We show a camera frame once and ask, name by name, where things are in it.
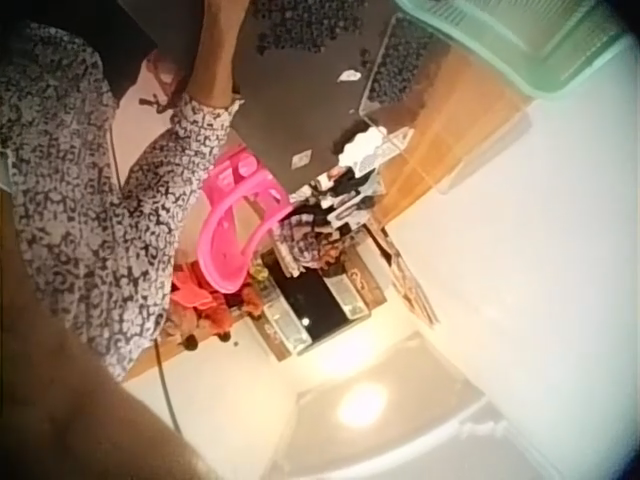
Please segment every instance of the pink plastic object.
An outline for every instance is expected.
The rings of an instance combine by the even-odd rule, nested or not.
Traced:
[[[171,300],[183,307],[205,309],[215,303],[211,294],[200,288],[191,272],[174,272],[172,281],[177,290],[171,292]]]
[[[221,293],[237,292],[244,283],[260,240],[291,211],[289,195],[245,147],[227,152],[205,180],[211,206],[198,239],[198,262],[209,284]],[[241,246],[233,207],[244,197],[264,212],[262,222]]]

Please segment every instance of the shirt sleeve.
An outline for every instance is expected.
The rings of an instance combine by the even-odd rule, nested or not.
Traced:
[[[209,108],[182,97],[171,127],[145,149],[123,185],[125,206],[138,227],[179,233],[240,104],[235,100],[229,108]]]

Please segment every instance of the black and white patterned shirt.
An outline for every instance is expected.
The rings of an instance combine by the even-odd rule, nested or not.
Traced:
[[[30,25],[0,67],[0,149],[27,269],[40,300],[118,379],[162,328],[183,219],[238,104],[183,98],[120,191],[108,143],[116,103],[97,53]]]

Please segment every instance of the cable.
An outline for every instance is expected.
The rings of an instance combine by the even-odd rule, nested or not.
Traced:
[[[118,182],[118,188],[122,191],[122,179],[120,178],[120,168],[118,167],[118,157],[116,156],[116,145],[113,140],[113,128],[109,129],[109,143],[111,144],[111,156],[113,157],[113,163],[116,173],[116,182]],[[156,364],[158,365],[158,376],[160,377],[160,386],[162,387],[162,394],[164,395],[164,401],[167,404],[167,410],[169,412],[169,418],[173,424],[173,429],[182,435],[176,412],[173,409],[173,402],[171,401],[171,395],[169,395],[169,388],[167,387],[167,379],[164,376],[164,368],[162,367],[162,356],[160,355],[160,344],[158,340],[153,341],[153,348],[156,353]]]

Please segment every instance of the green basket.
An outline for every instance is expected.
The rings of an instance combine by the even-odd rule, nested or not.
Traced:
[[[632,41],[597,0],[395,1],[536,98],[567,93]]]

